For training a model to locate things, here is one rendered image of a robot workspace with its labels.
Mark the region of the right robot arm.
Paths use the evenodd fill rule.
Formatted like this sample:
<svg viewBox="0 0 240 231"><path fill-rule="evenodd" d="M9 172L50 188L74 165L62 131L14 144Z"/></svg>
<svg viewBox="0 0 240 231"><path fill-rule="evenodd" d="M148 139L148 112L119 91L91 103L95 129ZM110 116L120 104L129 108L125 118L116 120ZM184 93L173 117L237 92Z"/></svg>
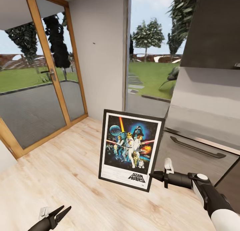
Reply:
<svg viewBox="0 0 240 231"><path fill-rule="evenodd" d="M207 210L216 231L240 231L240 216L230 206L226 196L219 194L207 176L174 172L169 158L165 159L164 172L155 170L149 176L164 181L164 188L167 189L168 184L193 189L203 208Z"/></svg>

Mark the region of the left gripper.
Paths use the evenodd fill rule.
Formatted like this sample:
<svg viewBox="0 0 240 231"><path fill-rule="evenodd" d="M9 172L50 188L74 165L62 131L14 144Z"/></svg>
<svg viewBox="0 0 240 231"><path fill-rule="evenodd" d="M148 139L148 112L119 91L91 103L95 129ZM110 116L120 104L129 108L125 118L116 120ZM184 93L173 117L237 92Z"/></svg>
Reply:
<svg viewBox="0 0 240 231"><path fill-rule="evenodd" d="M51 212L48 217L45 217L41 221L37 222L33 227L31 227L31 231L49 231L50 229L54 230L72 207L70 206L58 214L63 208L64 205Z"/></svg>

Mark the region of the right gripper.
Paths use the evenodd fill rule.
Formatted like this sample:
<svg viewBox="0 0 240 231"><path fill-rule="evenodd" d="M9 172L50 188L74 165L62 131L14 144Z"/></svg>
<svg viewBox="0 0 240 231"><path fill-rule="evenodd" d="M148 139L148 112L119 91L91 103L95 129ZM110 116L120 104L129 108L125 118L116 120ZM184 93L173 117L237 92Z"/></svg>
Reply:
<svg viewBox="0 0 240 231"><path fill-rule="evenodd" d="M165 171L157 171L155 170L153 174L149 174L149 176L163 182L164 181L164 188L168 189L168 184L176 185L181 187L182 186L182 176L179 172L174 173L166 173Z"/></svg>

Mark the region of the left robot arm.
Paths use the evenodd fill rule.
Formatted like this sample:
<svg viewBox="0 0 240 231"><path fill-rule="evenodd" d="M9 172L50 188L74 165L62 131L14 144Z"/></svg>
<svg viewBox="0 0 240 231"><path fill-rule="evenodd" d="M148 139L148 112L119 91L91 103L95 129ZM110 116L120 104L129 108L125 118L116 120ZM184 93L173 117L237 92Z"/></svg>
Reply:
<svg viewBox="0 0 240 231"><path fill-rule="evenodd" d="M52 212L52 207L43 207L40 209L39 222L37 222L28 231L49 231L54 230L58 223L64 218L64 216L70 211L71 206L58 214L64 205Z"/></svg>

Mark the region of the poster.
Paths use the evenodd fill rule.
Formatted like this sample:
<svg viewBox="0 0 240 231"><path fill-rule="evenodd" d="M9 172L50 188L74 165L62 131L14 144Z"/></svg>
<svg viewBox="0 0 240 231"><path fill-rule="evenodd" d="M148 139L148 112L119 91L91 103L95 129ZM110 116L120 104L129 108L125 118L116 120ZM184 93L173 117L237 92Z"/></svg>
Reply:
<svg viewBox="0 0 240 231"><path fill-rule="evenodd" d="M98 178L149 193L165 121L104 109Z"/></svg>

